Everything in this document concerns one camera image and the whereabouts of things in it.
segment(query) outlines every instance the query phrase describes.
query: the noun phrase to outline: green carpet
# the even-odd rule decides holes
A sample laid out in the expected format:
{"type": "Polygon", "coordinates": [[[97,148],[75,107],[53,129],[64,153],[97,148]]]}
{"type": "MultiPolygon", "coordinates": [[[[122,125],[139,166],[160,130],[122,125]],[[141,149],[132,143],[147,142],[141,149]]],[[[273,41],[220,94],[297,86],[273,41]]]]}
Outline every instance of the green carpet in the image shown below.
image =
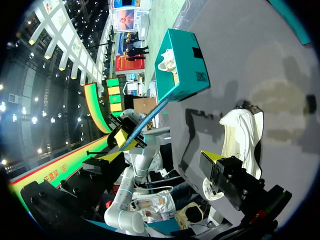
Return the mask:
{"type": "Polygon", "coordinates": [[[167,29],[173,27],[186,0],[155,0],[149,13],[149,30],[146,44],[150,54],[145,56],[143,93],[146,93],[155,72],[155,60],[167,29]]]}

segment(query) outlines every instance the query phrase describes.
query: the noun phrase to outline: blue poster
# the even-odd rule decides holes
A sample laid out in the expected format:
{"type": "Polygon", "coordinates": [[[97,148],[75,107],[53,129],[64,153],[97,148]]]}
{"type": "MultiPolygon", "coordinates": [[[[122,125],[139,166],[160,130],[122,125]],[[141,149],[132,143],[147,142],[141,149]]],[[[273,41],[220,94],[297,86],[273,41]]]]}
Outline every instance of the blue poster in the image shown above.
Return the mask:
{"type": "Polygon", "coordinates": [[[136,6],[136,0],[111,0],[110,6],[112,9],[134,7],[136,6]]]}

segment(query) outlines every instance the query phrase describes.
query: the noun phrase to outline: green sign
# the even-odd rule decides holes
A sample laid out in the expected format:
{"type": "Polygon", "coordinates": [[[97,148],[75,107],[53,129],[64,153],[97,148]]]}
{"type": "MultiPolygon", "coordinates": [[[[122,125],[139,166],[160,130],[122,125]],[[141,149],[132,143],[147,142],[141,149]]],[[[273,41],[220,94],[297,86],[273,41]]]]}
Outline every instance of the green sign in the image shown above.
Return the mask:
{"type": "Polygon", "coordinates": [[[118,95],[111,95],[109,96],[109,100],[111,104],[117,104],[117,103],[121,103],[121,96],[118,95]]]}
{"type": "Polygon", "coordinates": [[[106,81],[106,84],[108,87],[119,86],[119,79],[118,78],[109,79],[106,81]]]}
{"type": "Polygon", "coordinates": [[[115,117],[119,117],[122,114],[122,111],[114,111],[111,114],[115,117]]]}

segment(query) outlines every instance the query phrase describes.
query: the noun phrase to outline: spotlight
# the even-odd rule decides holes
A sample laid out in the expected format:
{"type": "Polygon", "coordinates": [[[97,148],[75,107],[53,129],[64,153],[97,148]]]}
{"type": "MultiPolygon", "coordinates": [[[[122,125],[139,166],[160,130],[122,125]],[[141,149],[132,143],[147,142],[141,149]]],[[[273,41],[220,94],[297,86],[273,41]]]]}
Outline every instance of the spotlight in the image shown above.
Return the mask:
{"type": "Polygon", "coordinates": [[[0,111],[4,112],[6,110],[6,103],[3,101],[0,105],[0,111]]]}
{"type": "Polygon", "coordinates": [[[13,114],[13,116],[12,116],[12,122],[16,122],[17,121],[17,115],[15,115],[15,114],[13,114]]]}
{"type": "Polygon", "coordinates": [[[36,118],[35,116],[31,119],[33,124],[36,124],[38,122],[38,118],[36,118]]]}

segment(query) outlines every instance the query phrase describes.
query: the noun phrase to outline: teal tissue box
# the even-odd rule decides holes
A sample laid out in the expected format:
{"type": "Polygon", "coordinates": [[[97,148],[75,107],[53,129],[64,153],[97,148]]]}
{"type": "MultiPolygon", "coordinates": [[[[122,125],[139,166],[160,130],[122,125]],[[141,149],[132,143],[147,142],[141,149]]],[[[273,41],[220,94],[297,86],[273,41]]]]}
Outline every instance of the teal tissue box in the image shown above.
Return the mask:
{"type": "Polygon", "coordinates": [[[210,81],[196,36],[192,32],[168,29],[154,62],[158,102],[172,95],[171,101],[181,101],[208,88],[210,81]],[[172,72],[158,69],[164,57],[161,54],[173,49],[178,84],[172,72]]]}

